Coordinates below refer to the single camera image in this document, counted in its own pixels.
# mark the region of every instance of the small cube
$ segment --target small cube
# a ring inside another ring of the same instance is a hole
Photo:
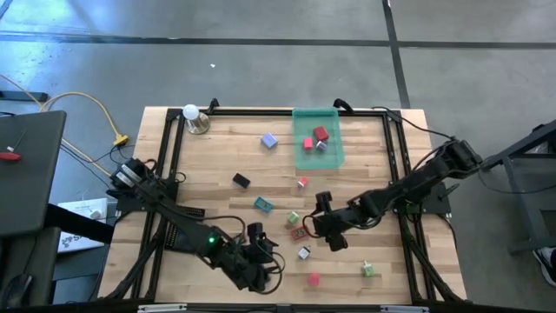
[[[261,143],[270,150],[278,144],[278,140],[271,133],[267,133],[261,138]]]
[[[297,214],[297,212],[292,211],[291,213],[289,213],[288,223],[293,225],[293,224],[297,223],[297,221],[299,221],[299,215]]]
[[[367,261],[363,262],[363,266],[361,266],[361,269],[363,270],[364,277],[371,277],[374,275],[373,265],[367,263]]]
[[[272,205],[272,203],[268,202],[267,200],[265,200],[261,196],[259,196],[255,200],[255,207],[269,213],[272,210],[273,205]]]
[[[306,177],[301,177],[299,179],[299,181],[297,181],[297,187],[299,188],[305,188],[305,186],[307,186],[308,180]]]
[[[305,236],[308,236],[307,231],[305,230],[305,227],[303,227],[303,226],[301,226],[299,228],[296,228],[295,230],[292,230],[291,235],[292,235],[292,238],[294,240],[298,240],[298,239],[301,239]]]
[[[327,146],[324,142],[318,142],[318,143],[316,143],[316,149],[317,149],[318,151],[324,152],[324,151],[327,150],[327,147],[328,147],[328,146]]]
[[[243,188],[247,188],[249,186],[249,184],[251,183],[250,180],[248,180],[247,178],[245,178],[242,174],[240,173],[236,173],[234,178],[232,178],[232,180],[234,181],[234,183],[239,184],[240,186],[242,186]]]
[[[305,151],[310,151],[313,149],[313,138],[303,139],[303,149]]]
[[[328,140],[328,132],[327,129],[324,128],[324,126],[316,127],[313,130],[313,134],[317,141]]]
[[[309,286],[316,287],[319,283],[321,283],[321,276],[319,274],[309,274]]]
[[[303,248],[301,248],[301,250],[299,250],[299,252],[297,252],[297,255],[299,256],[299,258],[301,260],[305,260],[309,257],[310,253],[311,253],[311,250],[309,250],[309,248],[303,247]]]

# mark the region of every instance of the wooden tabletop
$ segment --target wooden tabletop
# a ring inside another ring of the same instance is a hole
[[[142,160],[157,158],[166,110],[166,107],[145,108],[134,157]],[[423,110],[403,110],[402,114],[419,126],[427,127]],[[238,290],[220,270],[211,270],[195,256],[165,251],[157,302],[410,303],[400,229],[392,213],[387,213],[371,230],[347,231],[349,248],[338,252],[331,252],[323,239],[294,242],[284,227],[286,216],[292,210],[304,216],[314,209],[314,195],[318,192],[330,190],[334,198],[331,205],[336,209],[345,207],[348,199],[364,190],[387,185],[390,172],[380,119],[341,117],[344,164],[338,170],[305,171],[295,168],[291,117],[210,119],[211,127],[206,134],[184,134],[178,171],[185,173],[187,180],[180,184],[177,203],[205,208],[207,216],[236,215],[247,223],[262,222],[268,237],[280,244],[275,251],[286,258],[284,280],[275,293],[261,296],[247,289]],[[406,123],[404,128],[411,163],[415,164],[431,150],[430,138],[427,133]],[[268,151],[260,144],[261,136],[267,132],[279,141],[275,150]],[[166,171],[175,131],[171,133],[172,144],[164,166]],[[246,190],[232,182],[238,172],[251,180]],[[303,190],[296,187],[300,176],[306,176],[309,181]],[[266,214],[253,209],[258,196],[274,204],[272,212]],[[110,293],[136,260],[145,215],[129,214],[116,226],[99,296]],[[231,235],[241,230],[235,220],[220,220],[214,224]],[[423,228],[432,264],[453,291],[465,298],[450,229],[437,216],[424,216]],[[310,246],[311,250],[309,258],[304,261],[297,256],[303,246]],[[146,266],[143,292],[148,286],[151,261]],[[363,261],[374,266],[374,276],[362,276]],[[419,265],[416,271],[420,292],[425,295]],[[318,287],[308,285],[310,273],[321,275]],[[272,278],[268,289],[272,288],[276,278]]]

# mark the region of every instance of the green cube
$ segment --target green cube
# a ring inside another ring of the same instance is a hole
[[[371,264],[368,264],[367,262],[365,262],[363,264],[363,266],[361,267],[361,269],[363,270],[363,276],[364,277],[371,277],[374,275],[374,267]]]
[[[292,211],[291,213],[289,213],[288,222],[291,223],[291,224],[295,224],[295,223],[297,223],[297,221],[299,221],[299,215],[297,213],[295,213],[295,211]]]

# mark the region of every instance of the paper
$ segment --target paper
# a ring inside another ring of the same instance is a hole
[[[59,203],[58,206],[87,218],[97,216],[96,220],[98,222],[106,223],[107,204],[107,199],[102,198],[70,203]],[[90,240],[86,237],[73,235],[63,231],[60,235],[60,242],[58,243],[58,253],[86,250],[102,247],[103,245],[104,243],[99,243],[98,241]]]

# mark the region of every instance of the gray floor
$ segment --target gray floor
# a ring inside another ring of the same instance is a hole
[[[556,1],[391,4],[400,40],[556,41]],[[388,39],[380,0],[14,0],[0,20],[0,35],[14,32]],[[0,51],[0,73],[51,95],[88,92],[134,140],[144,106],[208,104],[212,97],[227,106],[329,106],[342,97],[357,107],[400,108],[388,47],[0,42]],[[555,118],[554,50],[401,49],[400,55],[412,108],[426,111],[432,129],[467,139],[484,157]],[[0,89],[8,88],[0,82]],[[56,108],[68,112],[70,141],[92,156],[110,149],[113,134],[93,103],[68,97]],[[0,110],[23,113],[36,106],[2,102]],[[108,160],[103,164],[114,169]],[[507,188],[497,170],[486,179]],[[60,156],[53,203],[102,196],[104,189],[80,164]],[[543,280],[533,257],[506,253],[509,243],[526,238],[513,197],[492,193],[471,177],[451,203],[469,299],[555,310],[556,289]],[[63,299],[58,296],[64,290],[71,289],[57,290],[56,298]]]

